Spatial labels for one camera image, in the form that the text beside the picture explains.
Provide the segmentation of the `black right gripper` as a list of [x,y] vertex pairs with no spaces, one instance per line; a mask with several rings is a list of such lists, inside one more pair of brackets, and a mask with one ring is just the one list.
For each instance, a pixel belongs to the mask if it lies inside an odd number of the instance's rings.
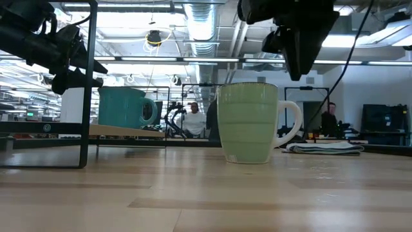
[[312,69],[323,41],[340,13],[334,0],[239,0],[238,17],[247,24],[273,20],[286,27],[284,46],[281,30],[270,32],[262,43],[265,53],[283,53],[290,78],[301,79]]

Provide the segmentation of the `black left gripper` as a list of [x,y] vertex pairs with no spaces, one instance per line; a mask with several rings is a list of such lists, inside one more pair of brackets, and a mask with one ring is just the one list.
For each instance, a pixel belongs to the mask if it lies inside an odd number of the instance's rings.
[[[71,59],[77,54],[77,67],[86,69],[88,67],[87,52],[78,52],[82,46],[82,36],[79,32],[58,32],[56,34],[57,48],[61,56],[59,62],[52,68],[55,74],[51,82],[51,90],[59,95],[62,95],[70,88],[80,88],[86,85],[86,75],[80,70],[70,70]],[[97,73],[107,74],[108,70],[97,60],[93,60],[93,71]],[[101,88],[103,80],[101,78],[92,80],[92,87]]]

